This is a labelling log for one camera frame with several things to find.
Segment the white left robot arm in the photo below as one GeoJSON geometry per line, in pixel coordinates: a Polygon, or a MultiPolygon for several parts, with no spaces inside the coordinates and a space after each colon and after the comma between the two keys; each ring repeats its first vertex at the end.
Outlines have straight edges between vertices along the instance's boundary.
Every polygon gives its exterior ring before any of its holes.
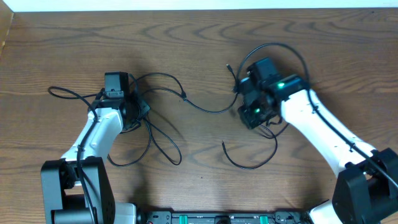
{"type": "Polygon", "coordinates": [[[46,223],[137,223],[137,208],[114,199],[105,163],[114,140],[140,125],[149,106],[130,89],[134,77],[108,72],[104,88],[88,104],[85,127],[58,160],[41,171],[46,223]]]}

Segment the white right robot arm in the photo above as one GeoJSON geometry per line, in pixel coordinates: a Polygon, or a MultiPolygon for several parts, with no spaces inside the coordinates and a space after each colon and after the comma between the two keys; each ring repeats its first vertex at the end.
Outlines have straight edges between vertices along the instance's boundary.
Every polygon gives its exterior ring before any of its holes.
{"type": "Polygon", "coordinates": [[[243,123],[253,129],[275,116],[298,129],[327,161],[337,181],[332,199],[308,212],[312,223],[379,223],[397,212],[397,154],[379,151],[341,123],[298,75],[283,77],[270,58],[238,83],[243,123]]]}

